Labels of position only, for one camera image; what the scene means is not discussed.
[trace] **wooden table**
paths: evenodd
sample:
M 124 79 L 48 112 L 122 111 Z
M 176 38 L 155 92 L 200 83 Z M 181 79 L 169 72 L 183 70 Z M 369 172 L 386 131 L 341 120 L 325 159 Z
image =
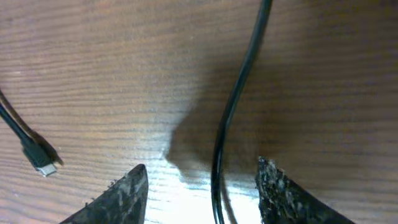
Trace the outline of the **wooden table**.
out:
M 146 223 L 213 223 L 210 162 L 260 0 L 3 0 L 0 88 L 64 165 L 0 122 L 0 222 L 57 223 L 143 163 Z M 398 8 L 275 0 L 228 135 L 234 223 L 258 155 L 358 223 L 398 223 Z

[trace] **black textured object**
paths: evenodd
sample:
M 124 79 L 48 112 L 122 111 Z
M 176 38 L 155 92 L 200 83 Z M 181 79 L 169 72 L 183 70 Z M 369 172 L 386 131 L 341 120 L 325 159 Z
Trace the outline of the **black textured object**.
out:
M 256 184 L 263 223 L 353 223 L 286 177 L 273 161 L 259 158 Z
M 61 223 L 143 224 L 147 198 L 147 171 L 143 164 L 139 164 L 101 196 Z

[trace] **wood grain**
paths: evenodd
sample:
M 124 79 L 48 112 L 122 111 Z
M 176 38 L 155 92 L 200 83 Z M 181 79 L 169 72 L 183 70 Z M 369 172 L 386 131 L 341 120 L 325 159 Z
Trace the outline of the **wood grain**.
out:
M 65 164 L 41 177 L 0 122 L 0 222 L 60 222 L 144 163 L 146 223 L 213 223 L 259 3 L 1 1 L 0 88 Z M 231 223 L 260 223 L 258 155 L 355 222 L 398 223 L 397 40 L 393 1 L 274 1 L 225 150 Z

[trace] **metal connector tip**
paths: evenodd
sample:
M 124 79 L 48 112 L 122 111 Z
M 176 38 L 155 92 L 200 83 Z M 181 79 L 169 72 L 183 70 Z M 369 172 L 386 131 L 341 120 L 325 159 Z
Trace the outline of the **metal connector tip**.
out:
M 55 173 L 57 171 L 57 168 L 55 168 L 53 164 L 49 164 L 43 167 L 38 167 L 37 170 L 39 170 L 42 173 L 42 175 L 46 177 L 50 174 Z

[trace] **wooden surface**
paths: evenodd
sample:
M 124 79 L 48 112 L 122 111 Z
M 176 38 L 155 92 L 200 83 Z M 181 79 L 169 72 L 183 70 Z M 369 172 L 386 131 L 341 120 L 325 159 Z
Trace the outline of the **wooden surface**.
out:
M 213 223 L 218 121 L 260 0 L 0 1 L 0 88 L 65 163 L 36 173 L 0 122 L 0 222 L 57 223 L 139 163 L 146 223 Z M 393 1 L 275 0 L 228 135 L 237 223 L 258 155 L 358 223 L 398 223 Z

